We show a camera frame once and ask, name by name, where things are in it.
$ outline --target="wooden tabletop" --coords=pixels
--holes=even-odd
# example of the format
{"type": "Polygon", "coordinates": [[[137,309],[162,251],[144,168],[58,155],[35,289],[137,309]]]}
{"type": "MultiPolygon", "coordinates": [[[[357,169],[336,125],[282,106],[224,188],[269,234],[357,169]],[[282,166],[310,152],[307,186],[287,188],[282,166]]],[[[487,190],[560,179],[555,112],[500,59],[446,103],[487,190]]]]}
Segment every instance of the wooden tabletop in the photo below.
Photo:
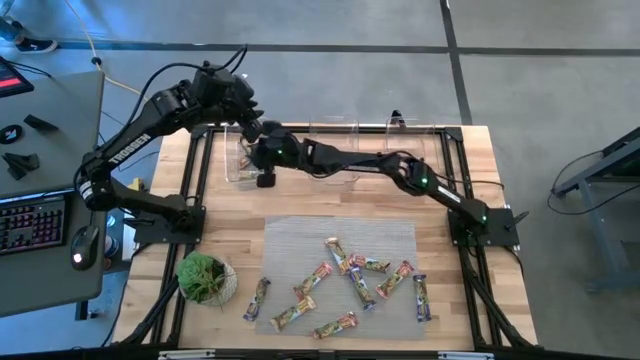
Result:
{"type": "MultiPolygon", "coordinates": [[[[464,144],[472,180],[499,181],[500,177],[485,126],[464,126],[464,144]]],[[[322,135],[323,142],[336,142],[338,135],[322,135]]],[[[431,136],[406,138],[409,151],[421,148],[425,161],[444,174],[439,141],[431,136]]],[[[201,159],[200,142],[197,161],[201,159]]],[[[189,134],[179,131],[164,139],[151,192],[177,194],[184,171],[189,134]]],[[[466,350],[472,349],[460,260],[452,247],[446,209],[429,197],[412,197],[398,190],[385,176],[362,175],[351,189],[327,186],[300,172],[277,169],[277,185],[271,189],[239,190],[225,180],[224,141],[216,135],[209,163],[203,204],[207,207],[202,243],[197,250],[227,261],[237,272],[238,289],[223,309],[188,303],[180,336],[182,348],[280,348],[349,350],[466,350]],[[245,321],[247,310],[260,279],[265,217],[273,215],[349,216],[362,218],[402,218],[415,222],[418,268],[428,276],[428,293],[433,320],[425,325],[425,340],[397,341],[334,337],[316,340],[311,336],[257,335],[254,323],[245,321]]],[[[360,135],[360,151],[384,151],[384,135],[360,135]]],[[[453,144],[452,153],[456,154],[453,144]]],[[[460,179],[457,157],[456,177],[460,179]]],[[[192,193],[196,188],[199,164],[193,169],[192,193]]],[[[474,184],[474,194],[491,207],[504,205],[500,187],[474,184]]],[[[147,314],[160,291],[167,245],[149,246],[133,260],[126,285],[114,341],[131,334],[147,314]]],[[[487,262],[496,302],[522,336],[536,343],[527,294],[518,263],[502,248],[486,248],[487,262]]],[[[175,303],[167,309],[163,338],[169,332],[175,303]]],[[[490,340],[486,311],[478,300],[481,326],[490,340]]]]}

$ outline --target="gray floor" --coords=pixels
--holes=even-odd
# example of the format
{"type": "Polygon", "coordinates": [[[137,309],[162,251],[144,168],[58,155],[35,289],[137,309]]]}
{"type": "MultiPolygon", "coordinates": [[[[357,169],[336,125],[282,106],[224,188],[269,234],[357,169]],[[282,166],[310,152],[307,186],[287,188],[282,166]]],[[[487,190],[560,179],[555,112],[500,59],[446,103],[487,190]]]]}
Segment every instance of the gray floor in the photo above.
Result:
{"type": "MultiPolygon", "coordinates": [[[[446,45],[437,0],[72,4],[100,40],[446,45]]],[[[640,47],[640,4],[633,0],[450,0],[450,6],[460,46],[640,47]]],[[[83,40],[80,24],[63,2],[17,0],[10,15],[39,36],[83,40]]],[[[87,50],[27,57],[7,46],[0,47],[0,55],[53,74],[92,69],[87,50]]],[[[140,88],[152,70],[165,63],[220,63],[229,54],[100,51],[100,56],[112,77],[140,88]]],[[[640,57],[463,56],[461,64],[473,123],[490,127],[507,199],[516,211],[531,211],[519,233],[540,344],[554,350],[637,357],[640,292],[587,294],[585,281],[603,271],[589,223],[580,216],[556,215],[545,201],[564,164],[637,126],[640,57]]],[[[257,100],[271,118],[307,121],[318,115],[349,114],[361,122],[381,122],[391,109],[399,108],[427,123],[461,123],[448,55],[250,52],[241,71],[249,75],[257,100]]],[[[189,77],[190,71],[172,70],[152,89],[189,77]]],[[[107,85],[104,110],[114,117],[125,120],[134,101],[132,94],[107,85]]],[[[112,135],[118,126],[103,118],[103,135],[112,135]]],[[[157,150],[158,144],[154,146],[144,153],[157,150]]],[[[154,165],[155,158],[145,159],[117,176],[125,182],[133,176],[149,179],[154,165]]],[[[633,207],[634,197],[637,194],[607,207],[612,213],[616,207],[633,207]]],[[[574,197],[565,202],[557,206],[580,207],[574,197]]],[[[617,230],[615,236],[625,235],[620,231],[625,227],[614,217],[605,220],[617,230]]],[[[91,307],[103,308],[108,315],[92,322],[74,323],[70,306],[0,319],[0,353],[101,344],[121,286],[122,278],[105,280],[103,295],[91,307]]]]}

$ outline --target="potted plant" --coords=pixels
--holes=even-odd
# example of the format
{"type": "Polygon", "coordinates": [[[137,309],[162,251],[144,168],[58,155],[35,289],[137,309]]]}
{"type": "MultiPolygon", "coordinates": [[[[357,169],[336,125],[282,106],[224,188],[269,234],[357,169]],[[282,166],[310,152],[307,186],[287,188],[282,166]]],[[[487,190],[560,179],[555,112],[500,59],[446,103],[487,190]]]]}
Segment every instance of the potted plant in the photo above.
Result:
{"type": "Polygon", "coordinates": [[[211,256],[191,252],[176,271],[185,299],[207,306],[221,306],[238,287],[236,272],[229,264],[211,256]]]}

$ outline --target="woven placemat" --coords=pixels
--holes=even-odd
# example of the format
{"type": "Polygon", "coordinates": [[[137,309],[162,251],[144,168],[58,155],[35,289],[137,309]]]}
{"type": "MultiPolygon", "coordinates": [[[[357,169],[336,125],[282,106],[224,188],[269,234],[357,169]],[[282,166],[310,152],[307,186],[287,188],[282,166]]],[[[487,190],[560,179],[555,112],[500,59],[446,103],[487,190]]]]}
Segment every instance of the woven placemat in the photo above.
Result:
{"type": "Polygon", "coordinates": [[[324,239],[337,236],[347,254],[390,261],[392,273],[403,261],[414,267],[416,240],[413,222],[404,220],[355,219],[337,217],[270,217],[265,228],[262,275],[271,280],[266,300],[256,321],[258,334],[277,334],[269,320],[298,300],[292,287],[299,285],[323,262],[334,271],[312,291],[317,308],[288,324],[280,334],[311,335],[313,329],[353,311],[359,325],[336,336],[391,340],[424,340],[424,323],[416,320],[413,279],[404,279],[388,300],[375,292],[387,275],[362,270],[367,287],[377,302],[372,311],[363,311],[348,275],[340,276],[324,239]]]}

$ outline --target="black keyboard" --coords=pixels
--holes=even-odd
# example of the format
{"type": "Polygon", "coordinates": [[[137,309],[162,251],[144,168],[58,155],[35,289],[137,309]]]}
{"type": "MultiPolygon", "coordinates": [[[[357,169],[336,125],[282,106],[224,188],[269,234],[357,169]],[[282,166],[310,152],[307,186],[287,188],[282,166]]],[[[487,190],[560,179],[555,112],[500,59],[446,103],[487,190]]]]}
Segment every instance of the black keyboard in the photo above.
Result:
{"type": "Polygon", "coordinates": [[[62,195],[0,204],[0,255],[64,243],[62,195]]]}

